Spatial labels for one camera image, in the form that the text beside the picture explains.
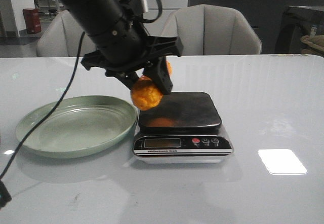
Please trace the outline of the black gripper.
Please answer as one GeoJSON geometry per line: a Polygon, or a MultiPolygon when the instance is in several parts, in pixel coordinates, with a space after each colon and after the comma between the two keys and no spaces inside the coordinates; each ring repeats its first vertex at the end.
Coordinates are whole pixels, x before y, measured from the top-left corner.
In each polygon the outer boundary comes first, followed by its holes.
{"type": "Polygon", "coordinates": [[[84,55],[81,64],[86,70],[93,67],[105,69],[107,76],[115,76],[129,90],[139,79],[135,71],[144,68],[143,75],[149,77],[163,95],[168,95],[172,91],[173,84],[166,56],[180,57],[182,53],[183,43],[179,37],[148,36],[144,50],[139,55],[131,54],[125,47],[111,56],[97,50],[84,55]]]}

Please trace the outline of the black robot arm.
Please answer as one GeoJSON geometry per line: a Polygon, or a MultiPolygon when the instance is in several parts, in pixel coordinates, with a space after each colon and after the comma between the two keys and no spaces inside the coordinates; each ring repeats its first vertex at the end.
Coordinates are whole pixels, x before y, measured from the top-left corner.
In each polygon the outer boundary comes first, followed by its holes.
{"type": "Polygon", "coordinates": [[[103,68],[128,88],[143,69],[163,94],[172,90],[166,57],[181,56],[178,37],[150,36],[144,27],[144,0],[60,0],[59,13],[37,42],[39,57],[64,57],[81,53],[79,37],[88,36],[85,69],[103,68]]]}

